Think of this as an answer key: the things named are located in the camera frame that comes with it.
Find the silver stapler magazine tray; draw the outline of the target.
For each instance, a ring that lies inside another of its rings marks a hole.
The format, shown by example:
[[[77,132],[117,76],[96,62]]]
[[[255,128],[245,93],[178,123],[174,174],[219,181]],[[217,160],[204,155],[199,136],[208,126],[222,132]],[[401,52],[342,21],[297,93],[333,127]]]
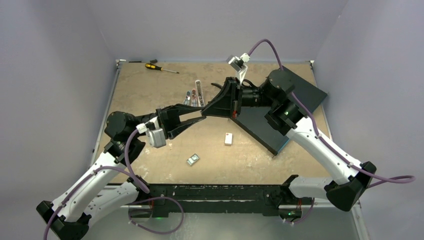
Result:
[[[183,101],[184,105],[190,106],[191,105],[191,92],[187,91],[185,95],[185,99]]]

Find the red silver stapler insert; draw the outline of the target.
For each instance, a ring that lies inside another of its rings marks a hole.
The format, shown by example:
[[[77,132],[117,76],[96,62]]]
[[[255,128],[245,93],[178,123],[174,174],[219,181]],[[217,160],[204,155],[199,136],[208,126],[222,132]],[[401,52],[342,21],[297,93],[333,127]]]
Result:
[[[193,107],[197,107],[198,106],[197,92],[196,92],[196,90],[194,88],[191,90],[191,105]]]

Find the silver staple strip block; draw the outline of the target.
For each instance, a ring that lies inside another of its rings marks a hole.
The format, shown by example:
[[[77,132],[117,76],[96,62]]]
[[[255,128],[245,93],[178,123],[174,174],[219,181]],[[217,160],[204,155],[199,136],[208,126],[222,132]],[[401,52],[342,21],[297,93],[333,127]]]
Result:
[[[191,157],[189,157],[187,159],[187,163],[192,166],[193,164],[195,164],[198,160],[200,159],[200,157],[197,154],[193,154]]]

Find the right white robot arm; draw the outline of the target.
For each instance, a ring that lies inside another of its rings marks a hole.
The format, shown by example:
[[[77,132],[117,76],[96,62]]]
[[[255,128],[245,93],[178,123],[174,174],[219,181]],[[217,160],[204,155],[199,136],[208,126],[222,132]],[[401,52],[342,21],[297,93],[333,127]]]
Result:
[[[271,71],[259,86],[227,77],[201,114],[235,119],[244,107],[267,107],[267,123],[305,149],[329,173],[327,178],[291,176],[282,185],[282,200],[292,204],[300,198],[324,199],[347,212],[369,187],[377,168],[350,156],[318,129],[309,110],[294,95],[293,78],[292,72],[280,69]]]

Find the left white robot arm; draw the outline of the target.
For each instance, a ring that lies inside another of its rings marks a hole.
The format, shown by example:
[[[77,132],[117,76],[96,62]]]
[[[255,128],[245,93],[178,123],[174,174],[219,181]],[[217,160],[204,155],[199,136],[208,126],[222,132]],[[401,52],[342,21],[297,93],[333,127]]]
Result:
[[[46,223],[43,238],[53,232],[61,240],[80,240],[98,220],[121,206],[166,200],[166,196],[154,194],[152,186],[132,168],[146,146],[139,137],[146,136],[147,144],[154,148],[163,147],[167,140],[201,120],[180,119],[198,110],[196,106],[175,104],[139,116],[112,112],[104,129],[110,140],[97,160],[62,195],[36,207]]]

